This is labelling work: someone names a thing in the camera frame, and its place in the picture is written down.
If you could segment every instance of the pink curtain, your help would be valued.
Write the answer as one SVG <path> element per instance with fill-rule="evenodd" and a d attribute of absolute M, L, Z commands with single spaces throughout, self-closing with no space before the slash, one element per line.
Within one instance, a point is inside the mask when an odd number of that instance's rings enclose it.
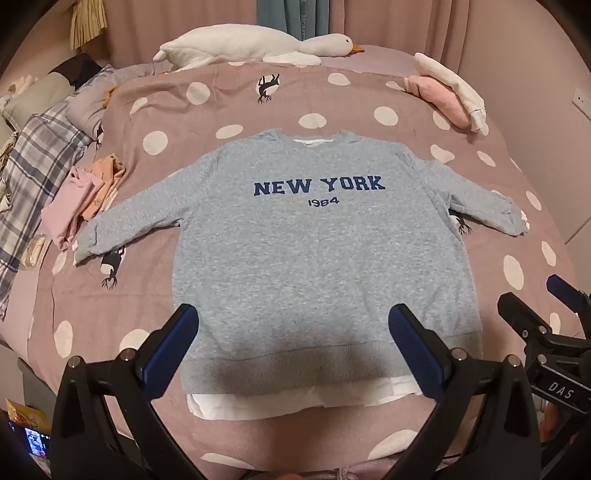
<path fill-rule="evenodd" d="M 163 43 L 197 27 L 256 24 L 256 0 L 103 0 L 112 64 L 149 63 Z"/>
<path fill-rule="evenodd" d="M 330 31 L 361 45 L 419 51 L 456 72 L 469 6 L 470 0 L 330 0 Z"/>

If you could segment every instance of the ribbed hem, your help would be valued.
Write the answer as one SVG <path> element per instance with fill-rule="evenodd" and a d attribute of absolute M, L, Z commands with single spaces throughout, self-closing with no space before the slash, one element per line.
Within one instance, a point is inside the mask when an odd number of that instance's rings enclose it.
<path fill-rule="evenodd" d="M 443 339 L 482 356 L 481 332 Z M 181 365 L 187 394 L 264 395 L 291 388 L 400 377 L 411 372 L 394 343 L 368 342 L 274 353 L 248 360 L 185 359 Z"/>

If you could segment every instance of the pink bedsheet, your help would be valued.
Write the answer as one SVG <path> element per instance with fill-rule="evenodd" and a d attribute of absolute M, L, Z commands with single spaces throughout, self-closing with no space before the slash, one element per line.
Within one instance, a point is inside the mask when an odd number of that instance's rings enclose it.
<path fill-rule="evenodd" d="M 258 81 L 280 74 L 272 101 L 258 102 Z M 580 333 L 576 317 L 545 291 L 559 274 L 576 284 L 567 250 L 548 210 L 512 162 L 492 122 L 487 136 L 461 132 L 433 107 L 401 92 L 401 78 L 328 67 L 297 68 L 247 63 L 139 79 L 121 87 L 103 119 L 98 155 L 115 153 L 126 167 L 118 203 L 195 162 L 224 142 L 268 128 L 289 135 L 330 135 L 346 129 L 407 144 L 420 158 L 444 161 L 489 190 L 511 196 L 530 225 L 513 238 L 470 223 L 464 236 L 483 323 L 486 358 L 523 354 L 523 341 L 496 312 L 502 293 L 513 291 L 565 335 Z M 127 245 L 116 266 L 94 258 L 73 266 L 73 252 L 51 247 L 41 269 L 29 359 L 57 390 L 66 361 L 114 358 L 138 346 L 172 311 L 171 270 L 176 228 L 160 229 Z M 102 287 L 116 268 L 118 285 Z M 256 421 L 208 421 L 189 412 L 177 377 L 155 408 L 190 458 L 216 478 L 237 470 L 222 462 L 265 471 L 336 468 L 404 447 L 433 408 L 407 395 L 375 407 L 309 408 Z M 125 431 L 120 414 L 114 415 Z"/>

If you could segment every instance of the phone screen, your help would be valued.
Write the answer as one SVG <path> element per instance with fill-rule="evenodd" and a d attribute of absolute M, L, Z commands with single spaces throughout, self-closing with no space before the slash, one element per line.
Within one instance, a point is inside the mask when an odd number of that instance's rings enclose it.
<path fill-rule="evenodd" d="M 9 421 L 8 424 L 17 437 L 19 437 L 21 443 L 28 447 L 28 450 L 32 455 L 44 459 L 49 458 L 49 435 L 45 435 L 44 433 L 29 429 L 27 427 L 23 427 L 22 425 L 16 424 L 12 421 Z"/>

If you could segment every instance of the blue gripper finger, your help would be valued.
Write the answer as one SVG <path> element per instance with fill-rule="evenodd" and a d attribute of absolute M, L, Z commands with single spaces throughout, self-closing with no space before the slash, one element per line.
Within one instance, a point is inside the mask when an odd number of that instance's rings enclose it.
<path fill-rule="evenodd" d="M 582 313 L 585 307 L 583 294 L 558 275 L 551 275 L 546 281 L 547 290 L 575 313 Z"/>
<path fill-rule="evenodd" d="M 164 395 L 198 330 L 197 310 L 182 304 L 161 329 L 146 338 L 138 350 L 136 375 L 147 400 Z"/>
<path fill-rule="evenodd" d="M 388 328 L 423 394 L 439 401 L 444 395 L 446 370 L 451 369 L 445 344 L 404 304 L 390 309 Z"/>

